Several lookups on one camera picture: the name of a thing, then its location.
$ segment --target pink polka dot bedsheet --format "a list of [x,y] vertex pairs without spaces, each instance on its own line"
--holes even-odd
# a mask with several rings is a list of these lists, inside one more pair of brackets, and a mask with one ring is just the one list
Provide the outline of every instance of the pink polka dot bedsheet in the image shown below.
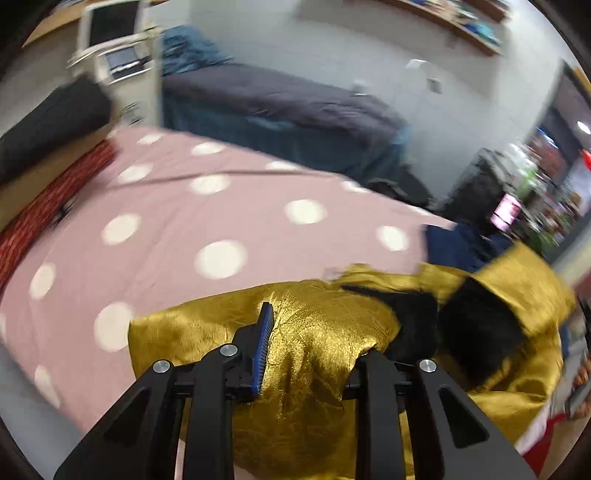
[[450,222],[233,145],[117,130],[115,161],[10,279],[0,334],[43,396],[88,431],[133,383],[129,321],[351,263],[414,273],[425,224]]

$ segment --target ceiling light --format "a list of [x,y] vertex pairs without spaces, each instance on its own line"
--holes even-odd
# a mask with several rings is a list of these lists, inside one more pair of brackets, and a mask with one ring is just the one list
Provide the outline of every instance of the ceiling light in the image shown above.
[[579,128],[585,132],[587,135],[591,135],[591,130],[589,129],[589,127],[587,125],[585,125],[583,122],[577,122],[577,125],[579,126]]

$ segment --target navy blue cloth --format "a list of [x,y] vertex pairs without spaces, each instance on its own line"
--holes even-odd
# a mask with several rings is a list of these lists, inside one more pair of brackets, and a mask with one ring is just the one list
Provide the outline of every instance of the navy blue cloth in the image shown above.
[[180,25],[164,30],[162,75],[189,72],[229,62],[215,43],[202,36],[195,27]]
[[429,263],[459,268],[468,273],[477,272],[513,244],[500,233],[484,238],[465,223],[458,223],[453,230],[427,225],[425,235]]
[[395,180],[408,138],[403,127],[390,142],[368,147],[346,132],[302,127],[231,108],[163,93],[164,126],[216,138],[315,170],[346,175],[361,185]]

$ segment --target red fabric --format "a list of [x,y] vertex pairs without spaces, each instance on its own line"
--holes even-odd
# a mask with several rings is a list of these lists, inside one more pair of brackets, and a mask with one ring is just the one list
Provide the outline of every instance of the red fabric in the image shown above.
[[554,425],[563,421],[566,418],[564,413],[556,415],[553,419],[549,419],[546,423],[546,432],[544,436],[538,440],[529,452],[523,455],[523,458],[527,463],[530,464],[531,469],[534,471],[536,476],[540,476],[542,467],[550,451],[550,445],[552,443],[552,435],[554,434]]
[[31,244],[58,210],[115,158],[115,147],[104,140],[52,181],[0,233],[0,293]]
[[587,168],[591,170],[591,153],[587,150],[581,150],[581,156],[583,157],[583,161],[585,162],[585,165],[587,165]]

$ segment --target dark blue bed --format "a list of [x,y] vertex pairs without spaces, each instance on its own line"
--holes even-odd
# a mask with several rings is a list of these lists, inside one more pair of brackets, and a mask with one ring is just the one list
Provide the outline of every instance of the dark blue bed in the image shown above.
[[396,181],[409,127],[370,95],[239,63],[193,27],[165,32],[163,119],[363,186]]

